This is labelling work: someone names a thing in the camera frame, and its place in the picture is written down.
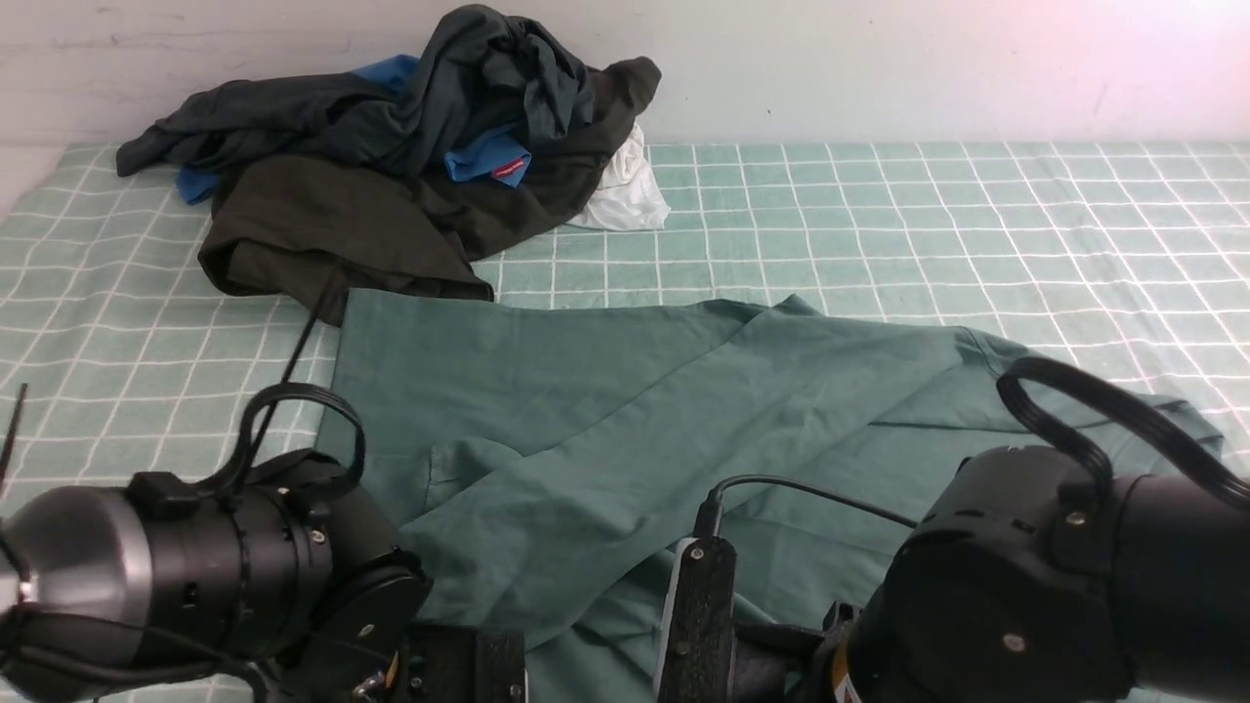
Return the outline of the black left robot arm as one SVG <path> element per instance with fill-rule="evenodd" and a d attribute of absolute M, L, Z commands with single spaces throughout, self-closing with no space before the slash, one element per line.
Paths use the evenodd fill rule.
<path fill-rule="evenodd" d="M 2 522 L 2 680 L 88 702 L 228 675 L 256 702 L 526 702 L 522 637 L 420 620 L 434 580 L 344 469 L 295 452 L 240 493 L 168 473 L 59 487 Z"/>

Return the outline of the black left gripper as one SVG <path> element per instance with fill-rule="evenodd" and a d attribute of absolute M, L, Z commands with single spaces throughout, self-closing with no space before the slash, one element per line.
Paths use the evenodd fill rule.
<path fill-rule="evenodd" d="M 526 702 L 525 638 L 515 630 L 410 625 L 388 668 L 352 702 Z"/>

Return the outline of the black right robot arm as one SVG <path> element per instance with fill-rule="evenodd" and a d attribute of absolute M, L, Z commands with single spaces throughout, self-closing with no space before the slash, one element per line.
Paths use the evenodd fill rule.
<path fill-rule="evenodd" d="M 1248 513 L 1186 477 L 1060 494 L 1044 447 L 965 460 L 818 677 L 821 702 L 1248 699 Z"/>

